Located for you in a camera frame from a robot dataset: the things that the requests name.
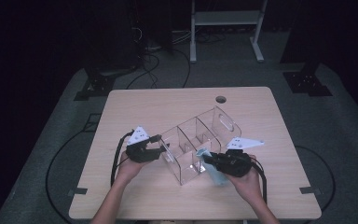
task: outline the white shelf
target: white shelf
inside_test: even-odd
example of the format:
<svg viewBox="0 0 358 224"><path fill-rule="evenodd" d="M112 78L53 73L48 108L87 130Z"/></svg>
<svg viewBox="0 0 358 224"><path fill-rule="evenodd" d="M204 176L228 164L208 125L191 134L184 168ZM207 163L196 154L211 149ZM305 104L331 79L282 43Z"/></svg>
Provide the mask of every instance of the white shelf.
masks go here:
<svg viewBox="0 0 358 224"><path fill-rule="evenodd" d="M196 12L195 25L257 24L259 14L259 10Z"/></svg>

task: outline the clear acrylic box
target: clear acrylic box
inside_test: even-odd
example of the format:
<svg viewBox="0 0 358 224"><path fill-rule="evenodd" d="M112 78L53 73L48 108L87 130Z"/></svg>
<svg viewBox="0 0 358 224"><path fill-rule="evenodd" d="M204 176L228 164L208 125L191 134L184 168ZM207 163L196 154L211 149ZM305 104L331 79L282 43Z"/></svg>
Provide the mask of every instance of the clear acrylic box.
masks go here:
<svg viewBox="0 0 358 224"><path fill-rule="evenodd" d="M159 143L166 149L161 153L163 160L179 184L184 185L205 171L196 156L197 150L207 148L215 153L225 152L227 143L236 136L241 136L240 127L215 106L169 129L161 135Z"/></svg>

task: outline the light blue object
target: light blue object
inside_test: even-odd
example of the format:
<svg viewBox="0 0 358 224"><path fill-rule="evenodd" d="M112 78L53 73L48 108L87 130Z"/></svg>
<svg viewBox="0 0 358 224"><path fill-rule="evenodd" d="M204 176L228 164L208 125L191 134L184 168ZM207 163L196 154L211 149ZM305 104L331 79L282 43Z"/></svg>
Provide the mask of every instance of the light blue object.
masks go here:
<svg viewBox="0 0 358 224"><path fill-rule="evenodd" d="M227 183L226 176L222 172L217 171L213 165L205 163L204 159L202 158L202 155L212 156L211 152L209 152L207 148L202 148L197 151L196 156L200 159L203 167L208 172L214 184L219 186L225 185Z"/></svg>

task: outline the gray carpet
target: gray carpet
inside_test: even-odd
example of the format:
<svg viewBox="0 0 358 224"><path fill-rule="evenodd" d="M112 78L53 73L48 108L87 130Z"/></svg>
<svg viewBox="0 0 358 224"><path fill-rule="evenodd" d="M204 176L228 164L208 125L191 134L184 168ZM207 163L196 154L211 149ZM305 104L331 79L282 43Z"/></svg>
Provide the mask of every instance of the gray carpet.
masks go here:
<svg viewBox="0 0 358 224"><path fill-rule="evenodd" d="M271 88L293 142L299 146L297 152L310 183L320 191L316 196L320 206L329 203L334 194L322 217L312 223L358 223L358 106L342 86L338 75L323 64L316 76L333 96L293 94L282 73L298 71L303 64L279 64L288 33L261 34L259 45L265 57L263 63L256 61L249 36L227 35L225 40L214 44L198 44L198 61L190 66L186 88ZM188 57L188 44L175 48ZM177 51L173 54L159 51L153 55L159 58L158 67L152 71L158 81L155 83L150 75L145 75L138 78L130 89L182 88L188 69L184 55ZM156 62L156 58L145 56L147 69ZM139 68L132 74L119 77L114 89L126 89L144 72ZM106 100L106 97L90 97L88 101L74 101L86 79L86 73L81 69L69 82L0 211L0 223L64 223L48 201L46 175L49 168L48 192L58 212L71 223L89 222L72 220L67 215L71 194L77 186L94 135L93 132L81 131L90 114L103 112ZM329 169L335 178L335 189ZM282 220L282 223L304 222Z"/></svg>

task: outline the dark background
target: dark background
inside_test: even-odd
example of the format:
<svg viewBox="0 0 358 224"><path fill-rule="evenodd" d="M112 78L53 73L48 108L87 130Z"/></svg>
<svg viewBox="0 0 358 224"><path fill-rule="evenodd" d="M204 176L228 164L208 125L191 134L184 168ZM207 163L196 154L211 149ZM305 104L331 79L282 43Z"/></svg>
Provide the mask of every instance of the dark background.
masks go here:
<svg viewBox="0 0 358 224"><path fill-rule="evenodd" d="M197 7L206 9L210 2L214 6L215 1L198 0ZM217 1L215 9L258 7L257 1L244 2ZM0 207L76 71L90 63L137 64L142 51L132 42L131 24L166 44L170 26L190 25L190 1L93 3L0 0ZM358 1L269 0L263 30L289 28L282 63L303 63L316 49L358 103Z"/></svg>

